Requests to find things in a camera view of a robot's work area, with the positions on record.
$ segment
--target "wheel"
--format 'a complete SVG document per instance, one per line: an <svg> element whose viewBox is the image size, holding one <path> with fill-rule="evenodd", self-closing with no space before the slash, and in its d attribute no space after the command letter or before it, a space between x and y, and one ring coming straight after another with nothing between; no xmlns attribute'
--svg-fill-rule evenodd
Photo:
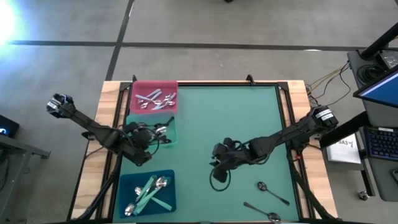
<svg viewBox="0 0 398 224"><path fill-rule="evenodd" d="M360 193L358 193L358 197L359 197L359 199L361 199L361 200L363 200L363 201L366 201L366 200L369 198L369 195L368 195L368 193L364 190L364 191L361 191Z"/></svg>

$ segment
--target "pink tray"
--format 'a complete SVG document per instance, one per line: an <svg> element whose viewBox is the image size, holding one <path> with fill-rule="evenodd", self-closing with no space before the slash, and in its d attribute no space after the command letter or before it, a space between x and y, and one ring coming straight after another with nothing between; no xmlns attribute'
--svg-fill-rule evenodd
<svg viewBox="0 0 398 224"><path fill-rule="evenodd" d="M176 93L177 95L173 99L175 104L173 106L166 106L163 109L152 110L156 105L153 103L149 103L146 109L141 109L141 105L137 104L138 98L136 98L136 94L141 96L147 96L149 93L152 93L156 89L160 88L162 90L162 94L156 98L156 100L164 100L165 96L168 94ZM130 110L135 114L144 114L144 113L156 113L160 111L173 111L177 113L177 97L178 97L178 82L177 81L135 81L132 84L132 92L131 92L131 102L130 102Z"/></svg>

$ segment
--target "wooden table frame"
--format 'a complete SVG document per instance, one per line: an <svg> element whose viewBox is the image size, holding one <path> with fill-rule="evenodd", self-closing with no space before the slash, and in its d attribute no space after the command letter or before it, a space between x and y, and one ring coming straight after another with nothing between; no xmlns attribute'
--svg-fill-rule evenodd
<svg viewBox="0 0 398 224"><path fill-rule="evenodd" d="M179 85L250 85L250 81L178 81ZM280 94L277 94L278 104L280 106L281 121L283 127L289 126L305 116L310 105L305 91L304 82L297 81L256 81L255 85L274 85ZM120 126L125 122L125 117L129 112L127 106L130 101L131 82L105 82L101 92L101 98L98 105L98 110L95 120L101 124L113 126L114 128ZM311 141L311 144L317 145L317 141ZM100 145L96 142L90 142L86 153L90 153L99 148ZM83 161L81 173L75 189L68 220L76 218L81 215L86 207L94 199L101 186L105 183L110 175L110 171L114 169L116 178L119 177L120 158L112 156L111 152L106 150L99 151ZM337 212L331 194L330 184L328 181L325 164L323 162L322 152L318 149L308 147L302 154L302 159L295 162L296 169L300 175L310 186L311 191L326 208L326 210L337 217ZM309 204L308 199L304 196L301 188L295 181L294 190L297 196L296 201L298 208L298 215L300 218L320 218L319 214L314 211ZM117 190L117 181L111 187L100 208L97 209L92 218L103 219L105 222L112 219L113 207L115 203Z"/></svg>

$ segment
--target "computer monitor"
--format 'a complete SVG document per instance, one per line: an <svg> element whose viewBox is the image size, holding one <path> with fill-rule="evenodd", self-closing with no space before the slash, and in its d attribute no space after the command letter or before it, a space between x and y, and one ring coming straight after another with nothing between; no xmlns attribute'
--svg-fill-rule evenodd
<svg viewBox="0 0 398 224"><path fill-rule="evenodd" d="M398 65L354 92L353 96L398 108Z"/></svg>

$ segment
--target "paper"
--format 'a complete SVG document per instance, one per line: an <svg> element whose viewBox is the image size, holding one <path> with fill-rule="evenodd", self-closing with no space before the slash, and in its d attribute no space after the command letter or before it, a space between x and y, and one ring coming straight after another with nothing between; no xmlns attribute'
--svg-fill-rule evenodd
<svg viewBox="0 0 398 224"><path fill-rule="evenodd" d="M360 164L356 136L352 134L326 148L329 161Z"/></svg>

